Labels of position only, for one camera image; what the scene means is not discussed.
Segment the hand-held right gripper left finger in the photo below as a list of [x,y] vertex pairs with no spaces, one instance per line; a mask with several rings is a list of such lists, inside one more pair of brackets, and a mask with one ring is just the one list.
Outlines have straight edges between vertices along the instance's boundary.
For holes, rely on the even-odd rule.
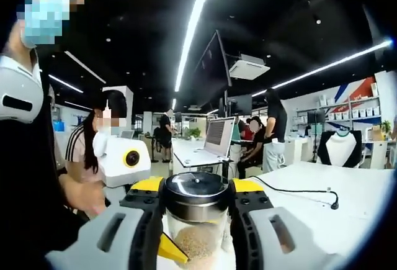
[[125,198],[85,223],[78,239],[46,260],[53,269],[156,269],[163,232],[161,177],[132,185]]

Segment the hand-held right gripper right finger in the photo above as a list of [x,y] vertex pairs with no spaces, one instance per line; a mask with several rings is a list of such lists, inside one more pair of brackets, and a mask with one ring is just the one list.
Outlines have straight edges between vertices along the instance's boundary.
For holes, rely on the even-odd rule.
[[229,189],[236,269],[342,269],[344,258],[320,248],[312,229],[274,207],[259,184],[232,179]]

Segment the person's left hand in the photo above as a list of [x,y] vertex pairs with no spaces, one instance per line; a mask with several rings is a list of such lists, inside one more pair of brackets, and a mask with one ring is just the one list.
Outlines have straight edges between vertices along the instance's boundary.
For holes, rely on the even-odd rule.
[[105,210],[105,195],[101,181],[77,182],[68,174],[61,174],[58,180],[72,208],[83,211],[88,216],[99,215]]

